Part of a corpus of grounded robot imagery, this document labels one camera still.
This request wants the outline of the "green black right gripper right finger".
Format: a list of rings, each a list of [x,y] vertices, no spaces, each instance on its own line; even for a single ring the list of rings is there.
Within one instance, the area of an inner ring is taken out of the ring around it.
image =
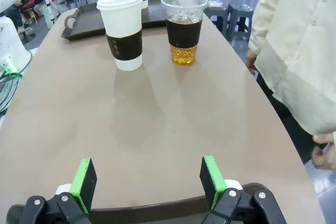
[[[224,179],[213,156],[203,156],[200,180],[210,207],[203,223],[286,223],[268,188]]]

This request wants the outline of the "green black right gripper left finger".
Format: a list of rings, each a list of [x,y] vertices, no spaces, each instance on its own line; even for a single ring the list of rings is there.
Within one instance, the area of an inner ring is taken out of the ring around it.
[[[82,159],[68,191],[50,200],[27,199],[20,223],[91,223],[89,213],[97,183],[92,159]]]

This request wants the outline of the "person's left hand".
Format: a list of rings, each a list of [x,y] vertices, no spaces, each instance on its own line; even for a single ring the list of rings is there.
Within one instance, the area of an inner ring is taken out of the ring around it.
[[[314,167],[317,169],[335,169],[335,132],[314,135],[313,141],[318,144],[329,143],[326,152],[317,146],[314,147],[311,154]]]

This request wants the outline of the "person's right hand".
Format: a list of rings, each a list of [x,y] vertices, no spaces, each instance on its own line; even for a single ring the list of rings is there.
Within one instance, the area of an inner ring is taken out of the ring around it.
[[[246,67],[249,70],[249,72],[254,76],[256,74],[256,67],[255,67],[255,61],[257,59],[257,55],[250,50],[247,53],[247,58],[246,58]]]

